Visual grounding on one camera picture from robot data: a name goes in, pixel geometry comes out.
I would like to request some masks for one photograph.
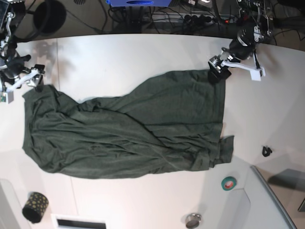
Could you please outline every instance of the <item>wrinkled cloth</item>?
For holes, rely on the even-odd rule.
[[[25,99],[23,149],[49,173],[135,178],[229,163],[233,136],[220,139],[225,81],[207,70],[169,72],[130,94],[82,104],[51,85]]]

